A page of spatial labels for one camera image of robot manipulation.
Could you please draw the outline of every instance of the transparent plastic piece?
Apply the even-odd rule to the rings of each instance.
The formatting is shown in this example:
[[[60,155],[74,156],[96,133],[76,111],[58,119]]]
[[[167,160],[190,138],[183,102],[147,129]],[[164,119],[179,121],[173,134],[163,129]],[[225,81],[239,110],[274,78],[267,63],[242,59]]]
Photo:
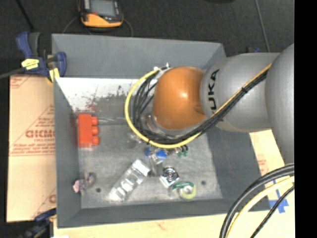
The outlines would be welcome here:
[[[148,176],[149,171],[150,169],[142,161],[136,160],[111,189],[110,200],[126,201],[132,191]]]

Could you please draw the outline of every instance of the yellow cable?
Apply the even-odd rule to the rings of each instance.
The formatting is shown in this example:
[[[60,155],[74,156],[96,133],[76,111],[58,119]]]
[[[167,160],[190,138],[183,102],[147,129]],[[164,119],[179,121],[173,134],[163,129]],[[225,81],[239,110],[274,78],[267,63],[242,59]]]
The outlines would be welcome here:
[[[149,76],[153,75],[154,73],[156,73],[157,70],[152,70],[150,71],[149,73],[145,74],[143,77],[141,77],[131,88],[130,92],[128,93],[128,96],[126,98],[126,101],[125,101],[125,105],[124,105],[124,115],[125,115],[125,119],[127,120],[128,122],[128,125],[130,126],[130,128],[132,129],[132,131],[139,137],[141,138],[142,140],[144,140],[145,142],[148,142],[149,144],[153,145],[153,146],[156,146],[156,147],[159,147],[159,148],[163,148],[163,149],[172,149],[172,148],[176,148],[176,147],[181,147],[183,145],[186,145],[188,144],[189,142],[191,142],[193,139],[195,139],[196,137],[198,137],[201,132],[195,134],[194,136],[191,136],[189,138],[187,138],[186,140],[180,142],[180,143],[177,143],[177,144],[171,144],[171,145],[166,145],[166,144],[159,144],[159,143],[156,143],[156,142],[153,142],[151,140],[149,140],[146,136],[144,136],[143,134],[141,134],[137,129],[136,127],[134,127],[131,119],[130,119],[130,115],[129,115],[129,103],[130,103],[130,99],[131,99],[131,96],[134,92],[134,90],[138,87],[138,85],[143,82],[143,80],[147,79]]]
[[[261,70],[257,75],[255,75],[252,79],[250,79],[243,87],[246,87],[250,82],[252,82],[256,77],[258,77],[259,75],[261,75],[262,73],[264,73],[265,71],[267,71],[269,68],[271,67],[271,64],[269,64],[267,67],[265,67],[263,70]],[[198,137],[201,132],[198,132],[197,134],[187,138],[186,140],[177,143],[177,144],[170,144],[170,145],[166,145],[166,144],[159,144],[156,143],[152,140],[149,140],[146,136],[144,136],[143,134],[141,134],[136,127],[134,127],[131,119],[130,119],[130,115],[129,115],[129,103],[130,103],[130,99],[132,97],[132,94],[134,92],[134,90],[138,87],[139,84],[141,84],[141,82],[143,82],[143,80],[147,79],[148,77],[150,77],[151,75],[153,75],[154,73],[156,73],[158,70],[152,70],[149,73],[145,74],[143,77],[141,77],[130,89],[130,92],[128,93],[128,96],[125,100],[125,105],[124,105],[124,115],[125,115],[125,119],[127,120],[127,123],[129,125],[129,127],[132,129],[132,131],[142,140],[144,140],[145,142],[159,147],[159,148],[163,148],[163,149],[172,149],[172,148],[176,148],[176,147],[181,147],[183,145],[188,144],[189,142],[191,142],[192,140],[194,140],[196,137]],[[228,102],[230,102],[235,96],[237,96],[240,92],[242,91],[242,89],[238,90],[230,99],[228,99],[210,118],[212,118],[213,116],[215,116],[218,112],[220,112],[226,105]]]
[[[281,186],[284,186],[288,183],[294,182],[295,177],[289,177],[285,180],[282,180],[276,184],[273,184],[272,186],[266,188],[265,190],[261,191],[259,194],[257,194],[254,198],[252,198],[243,208],[242,210],[239,212],[239,214],[237,215],[237,217],[234,219],[234,221],[232,222],[227,236],[226,238],[230,238],[232,237],[233,234],[233,230],[236,227],[236,225],[238,224],[238,222],[241,220],[242,216],[245,215],[257,202],[259,202],[262,198],[264,198],[265,196],[267,196],[268,194],[270,194],[272,191],[280,188]]]

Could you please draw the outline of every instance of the red lego brick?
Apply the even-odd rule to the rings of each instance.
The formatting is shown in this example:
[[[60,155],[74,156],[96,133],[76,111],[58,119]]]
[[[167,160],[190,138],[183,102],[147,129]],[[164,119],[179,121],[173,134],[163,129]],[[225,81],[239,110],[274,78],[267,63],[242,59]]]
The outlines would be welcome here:
[[[79,114],[77,118],[78,126],[78,146],[79,147],[92,147],[99,144],[99,129],[97,117],[91,114]]]

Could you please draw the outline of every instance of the yellow device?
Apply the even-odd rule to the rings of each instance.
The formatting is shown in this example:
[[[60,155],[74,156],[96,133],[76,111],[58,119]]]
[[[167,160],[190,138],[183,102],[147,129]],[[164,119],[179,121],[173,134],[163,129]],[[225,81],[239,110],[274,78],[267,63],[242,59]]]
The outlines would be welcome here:
[[[116,0],[79,0],[81,22],[92,30],[106,30],[118,27],[123,14]]]

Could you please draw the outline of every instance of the kuka logo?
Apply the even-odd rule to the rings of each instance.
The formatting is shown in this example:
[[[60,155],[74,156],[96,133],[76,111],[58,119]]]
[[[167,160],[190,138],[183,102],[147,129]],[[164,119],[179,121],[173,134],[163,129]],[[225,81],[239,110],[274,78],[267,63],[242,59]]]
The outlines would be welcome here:
[[[208,100],[209,100],[209,103],[210,103],[210,108],[211,110],[216,110],[217,109],[217,106],[216,106],[216,100],[214,99],[214,91],[213,91],[213,88],[214,88],[214,83],[216,81],[216,75],[217,75],[217,72],[219,71],[218,70],[215,70],[211,76],[210,76],[210,81],[209,81],[209,84],[208,84],[208,88],[209,88],[209,92],[208,92]]]
[[[28,138],[38,138],[38,137],[55,137],[55,131],[54,130],[27,130],[25,132],[25,136]]]

